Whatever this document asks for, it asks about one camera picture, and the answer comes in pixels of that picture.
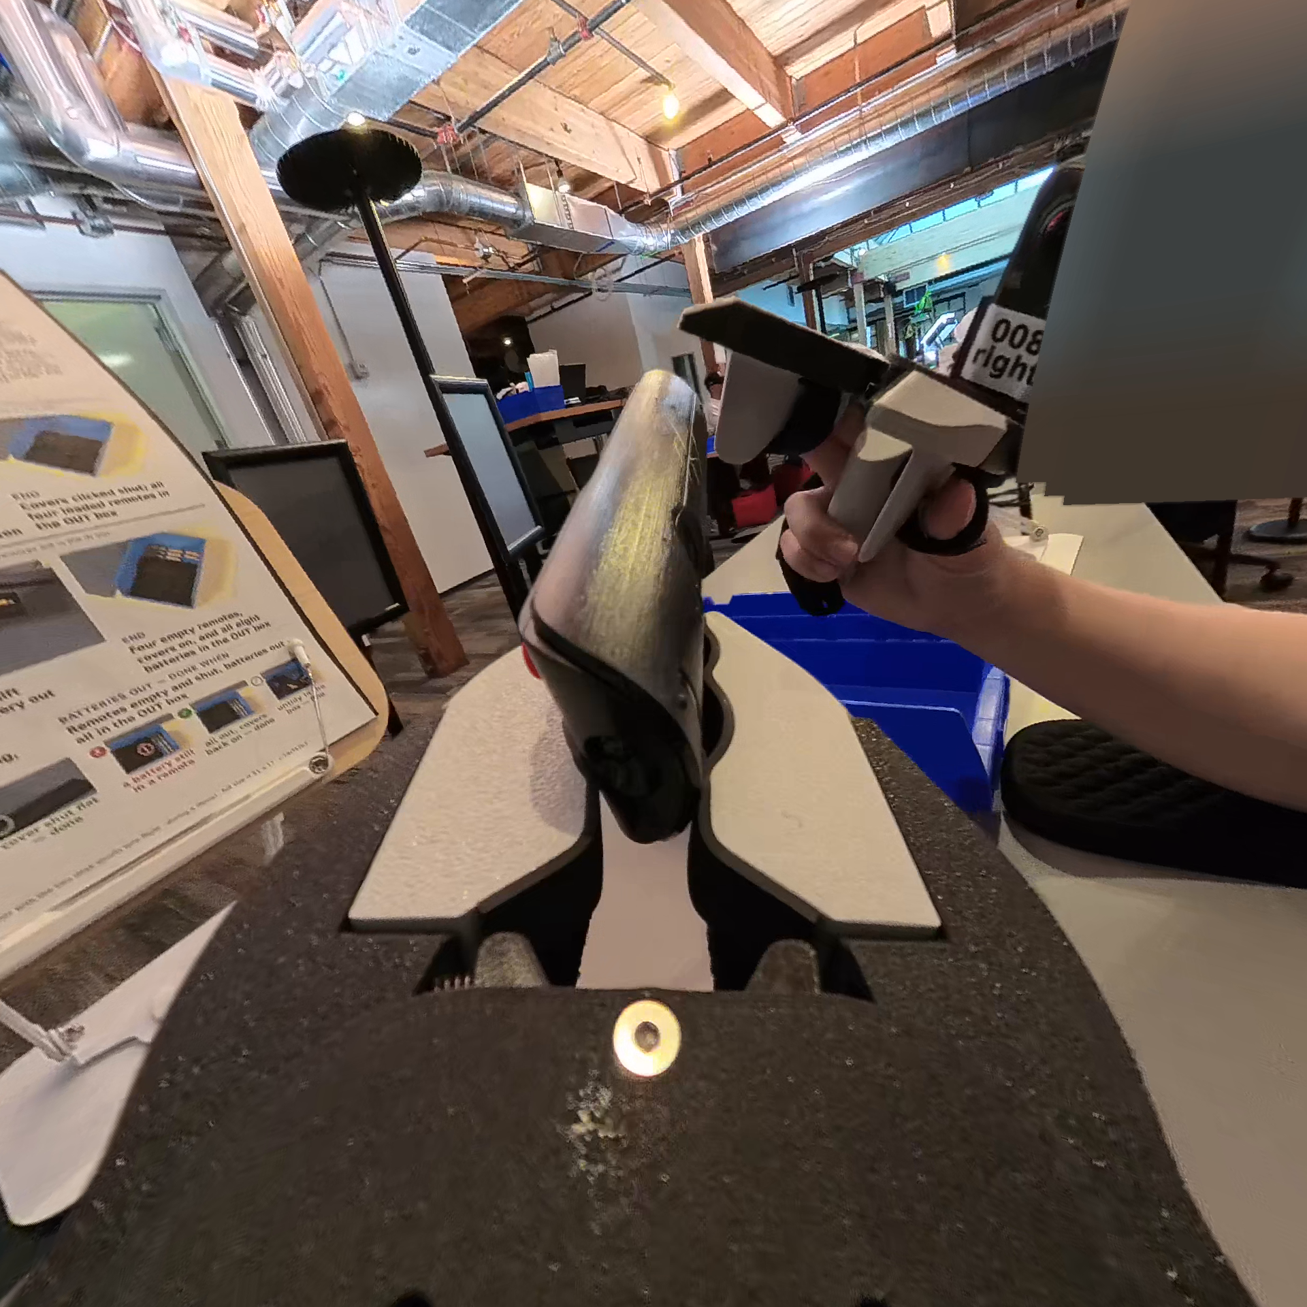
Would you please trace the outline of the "person's right hand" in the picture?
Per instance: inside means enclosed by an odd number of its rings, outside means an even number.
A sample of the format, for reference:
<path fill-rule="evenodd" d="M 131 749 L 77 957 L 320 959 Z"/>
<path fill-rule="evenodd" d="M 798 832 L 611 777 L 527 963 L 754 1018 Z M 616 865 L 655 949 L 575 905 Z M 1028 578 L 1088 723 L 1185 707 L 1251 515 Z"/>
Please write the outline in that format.
<path fill-rule="evenodd" d="M 924 555 L 890 540 L 875 558 L 860 561 L 858 540 L 832 518 L 830 499 L 861 428 L 865 409 L 851 402 L 810 454 L 808 463 L 822 487 L 790 498 L 781 557 L 800 577 L 841 582 L 846 600 L 875 615 L 972 647 L 997 625 L 1010 593 L 1037 564 L 1004 543 L 993 526 L 964 555 Z"/>

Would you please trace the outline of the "black pole stand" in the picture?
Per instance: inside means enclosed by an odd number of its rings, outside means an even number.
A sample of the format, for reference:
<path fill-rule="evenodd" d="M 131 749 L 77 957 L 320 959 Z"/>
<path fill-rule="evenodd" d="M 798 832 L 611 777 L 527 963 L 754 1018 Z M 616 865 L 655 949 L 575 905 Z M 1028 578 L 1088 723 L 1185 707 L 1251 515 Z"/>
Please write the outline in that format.
<path fill-rule="evenodd" d="M 434 360 L 401 285 L 377 207 L 416 188 L 421 180 L 416 149 L 382 126 L 344 124 L 292 145 L 276 163 L 276 178 L 297 204 L 322 212 L 355 211 L 427 393 L 425 376 L 437 375 Z"/>

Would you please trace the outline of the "wooden pillar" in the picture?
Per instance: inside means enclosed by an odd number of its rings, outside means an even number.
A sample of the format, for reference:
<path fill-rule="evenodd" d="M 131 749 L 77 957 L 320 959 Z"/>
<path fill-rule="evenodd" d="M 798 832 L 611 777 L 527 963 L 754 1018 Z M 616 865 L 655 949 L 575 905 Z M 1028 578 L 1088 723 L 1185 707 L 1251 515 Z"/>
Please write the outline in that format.
<path fill-rule="evenodd" d="M 464 647 L 383 466 L 284 215 L 243 135 L 237 102 L 218 90 L 155 69 L 154 80 L 316 431 L 346 440 L 353 454 L 396 567 L 411 610 L 409 628 L 425 671 L 443 677 L 463 669 Z"/>

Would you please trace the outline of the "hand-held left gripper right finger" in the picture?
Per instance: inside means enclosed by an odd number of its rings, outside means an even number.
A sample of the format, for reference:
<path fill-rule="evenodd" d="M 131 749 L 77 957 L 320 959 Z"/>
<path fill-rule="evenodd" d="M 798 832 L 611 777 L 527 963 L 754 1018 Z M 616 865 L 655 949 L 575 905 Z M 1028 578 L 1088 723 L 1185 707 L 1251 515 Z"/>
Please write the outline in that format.
<path fill-rule="evenodd" d="M 776 943 L 858 990 L 851 945 L 939 940 L 943 921 L 854 717 L 811 673 L 722 611 L 705 686 L 722 729 L 691 832 L 691 900 L 712 989 L 748 987 Z"/>

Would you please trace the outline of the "silver air duct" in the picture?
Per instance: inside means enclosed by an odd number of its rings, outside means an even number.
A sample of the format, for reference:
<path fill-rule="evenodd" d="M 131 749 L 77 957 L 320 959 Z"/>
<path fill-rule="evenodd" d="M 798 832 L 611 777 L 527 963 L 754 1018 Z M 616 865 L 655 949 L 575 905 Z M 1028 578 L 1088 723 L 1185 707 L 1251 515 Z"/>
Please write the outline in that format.
<path fill-rule="evenodd" d="M 348 159 L 380 159 L 371 197 L 383 222 L 418 215 L 491 223 L 525 241 L 581 252 L 668 252 L 710 233 L 708 222 L 632 223 L 600 204 L 523 184 L 503 191 L 459 172 L 418 171 L 415 149 L 346 114 L 396 108 L 416 75 L 451 66 L 451 45 L 395 21 L 388 1 L 327 1 L 305 14 L 281 48 L 275 25 L 251 25 L 202 1 L 119 1 L 146 61 L 187 86 L 252 102 L 264 111 L 252 154 L 275 204 L 299 215 L 355 211 Z M 2 54 L 27 97 L 21 117 L 78 174 L 144 204 L 159 197 L 208 201 L 182 140 L 125 122 L 78 40 L 42 1 L 2 1 Z"/>

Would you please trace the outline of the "black display panel stand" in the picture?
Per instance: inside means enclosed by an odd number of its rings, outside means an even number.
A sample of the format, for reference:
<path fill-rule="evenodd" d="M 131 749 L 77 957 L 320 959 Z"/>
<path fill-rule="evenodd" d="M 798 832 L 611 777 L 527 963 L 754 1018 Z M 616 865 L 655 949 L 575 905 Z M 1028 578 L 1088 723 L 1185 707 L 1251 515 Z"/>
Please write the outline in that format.
<path fill-rule="evenodd" d="M 541 567 L 546 526 L 513 438 L 487 382 L 427 375 L 425 384 L 445 451 L 517 621 Z"/>

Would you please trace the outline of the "person's right forearm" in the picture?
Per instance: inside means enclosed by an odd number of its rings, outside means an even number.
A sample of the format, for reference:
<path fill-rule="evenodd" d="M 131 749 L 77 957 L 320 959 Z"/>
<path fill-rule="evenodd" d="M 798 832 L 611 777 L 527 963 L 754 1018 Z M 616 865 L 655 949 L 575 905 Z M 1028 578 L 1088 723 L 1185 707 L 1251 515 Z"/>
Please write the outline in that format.
<path fill-rule="evenodd" d="M 997 546 L 959 639 L 1157 760 L 1305 808 L 1300 611 L 1132 593 Z"/>

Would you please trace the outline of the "black remote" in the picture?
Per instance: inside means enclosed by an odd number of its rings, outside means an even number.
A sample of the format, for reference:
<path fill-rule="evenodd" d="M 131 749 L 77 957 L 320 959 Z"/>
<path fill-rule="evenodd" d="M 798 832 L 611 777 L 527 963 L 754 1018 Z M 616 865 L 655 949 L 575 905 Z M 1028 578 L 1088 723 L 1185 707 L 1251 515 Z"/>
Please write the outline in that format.
<path fill-rule="evenodd" d="M 682 832 L 706 783 L 706 444 L 695 390 L 648 371 L 519 611 L 572 760 L 640 843 Z"/>

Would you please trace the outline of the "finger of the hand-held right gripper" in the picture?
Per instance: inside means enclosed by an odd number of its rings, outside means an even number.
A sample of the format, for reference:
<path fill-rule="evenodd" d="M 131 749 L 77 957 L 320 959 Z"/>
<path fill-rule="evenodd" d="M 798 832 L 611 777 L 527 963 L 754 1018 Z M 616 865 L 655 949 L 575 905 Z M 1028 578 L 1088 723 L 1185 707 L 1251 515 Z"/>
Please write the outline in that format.
<path fill-rule="evenodd" d="M 843 343 L 745 300 L 679 313 L 679 328 L 724 349 L 729 365 L 716 450 L 733 464 L 760 454 L 810 454 L 843 409 Z"/>

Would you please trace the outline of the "blue plastic bin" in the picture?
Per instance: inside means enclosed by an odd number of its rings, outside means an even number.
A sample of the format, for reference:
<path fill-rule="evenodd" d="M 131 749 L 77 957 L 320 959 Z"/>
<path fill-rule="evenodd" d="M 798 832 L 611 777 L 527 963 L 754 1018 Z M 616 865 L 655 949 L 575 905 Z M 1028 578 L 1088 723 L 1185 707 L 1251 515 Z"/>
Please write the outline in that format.
<path fill-rule="evenodd" d="M 844 605 L 803 611 L 790 591 L 705 600 L 813 675 L 963 810 L 989 814 L 1002 768 L 1008 677 L 957 641 Z"/>

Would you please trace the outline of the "black floor sign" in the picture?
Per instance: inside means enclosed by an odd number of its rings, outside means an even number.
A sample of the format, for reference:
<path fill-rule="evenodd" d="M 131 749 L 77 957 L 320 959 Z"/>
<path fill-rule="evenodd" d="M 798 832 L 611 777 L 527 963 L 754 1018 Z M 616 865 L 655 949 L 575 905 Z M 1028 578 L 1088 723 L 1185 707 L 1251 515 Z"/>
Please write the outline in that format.
<path fill-rule="evenodd" d="M 411 613 L 346 440 L 208 450 L 205 464 L 267 515 L 353 637 Z"/>

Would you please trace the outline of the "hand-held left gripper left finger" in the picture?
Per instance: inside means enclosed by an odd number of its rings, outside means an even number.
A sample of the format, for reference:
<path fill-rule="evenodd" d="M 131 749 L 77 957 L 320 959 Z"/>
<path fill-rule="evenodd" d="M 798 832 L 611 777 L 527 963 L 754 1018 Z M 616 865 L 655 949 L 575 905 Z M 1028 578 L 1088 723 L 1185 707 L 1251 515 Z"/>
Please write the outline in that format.
<path fill-rule="evenodd" d="M 560 706 L 508 651 L 450 696 L 348 924 L 455 935 L 464 956 L 519 934 L 551 984 L 575 987 L 600 887 L 598 796 Z"/>

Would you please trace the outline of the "instruction sheet on stand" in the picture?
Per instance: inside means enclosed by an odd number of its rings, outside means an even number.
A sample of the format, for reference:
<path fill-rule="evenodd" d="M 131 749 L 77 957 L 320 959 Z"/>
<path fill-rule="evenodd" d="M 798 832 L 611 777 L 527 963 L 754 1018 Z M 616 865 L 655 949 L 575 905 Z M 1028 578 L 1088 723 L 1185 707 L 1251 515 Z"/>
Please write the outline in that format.
<path fill-rule="evenodd" d="M 2 979 L 383 729 L 267 518 L 2 276 Z"/>

